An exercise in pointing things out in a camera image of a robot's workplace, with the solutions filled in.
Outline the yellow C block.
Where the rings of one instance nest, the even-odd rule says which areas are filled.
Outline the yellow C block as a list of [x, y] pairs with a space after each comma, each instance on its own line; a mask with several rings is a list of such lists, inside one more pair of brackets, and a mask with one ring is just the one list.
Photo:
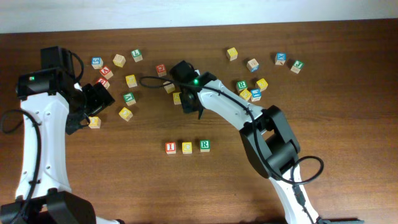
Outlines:
[[183, 154], [191, 154], [193, 152], [192, 143], [191, 142], [183, 142], [182, 143], [182, 152], [183, 152]]

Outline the red I block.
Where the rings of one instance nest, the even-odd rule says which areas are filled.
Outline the red I block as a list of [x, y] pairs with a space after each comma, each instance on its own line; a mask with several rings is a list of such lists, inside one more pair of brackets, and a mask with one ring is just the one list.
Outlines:
[[167, 154], [176, 154], [177, 148], [175, 142], [167, 142], [165, 143], [165, 151]]

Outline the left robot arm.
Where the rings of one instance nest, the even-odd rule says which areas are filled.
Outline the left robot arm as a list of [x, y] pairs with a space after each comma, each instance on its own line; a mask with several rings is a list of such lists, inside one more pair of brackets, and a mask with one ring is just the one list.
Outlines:
[[21, 75], [16, 85], [23, 120], [22, 174], [16, 200], [1, 206], [1, 223], [107, 223], [92, 204], [72, 194], [65, 136], [114, 103], [100, 83], [80, 85], [77, 54], [54, 46], [41, 49], [41, 70]]

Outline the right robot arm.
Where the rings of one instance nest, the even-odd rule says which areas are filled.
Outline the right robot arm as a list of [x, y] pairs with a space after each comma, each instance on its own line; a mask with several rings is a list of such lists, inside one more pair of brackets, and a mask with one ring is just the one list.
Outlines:
[[313, 179], [300, 176], [300, 145], [278, 107], [256, 106], [227, 89], [213, 74], [197, 74], [186, 61], [176, 64], [170, 74], [182, 89], [185, 113], [210, 110], [239, 131], [250, 164], [275, 188], [287, 223], [324, 223], [304, 189]]

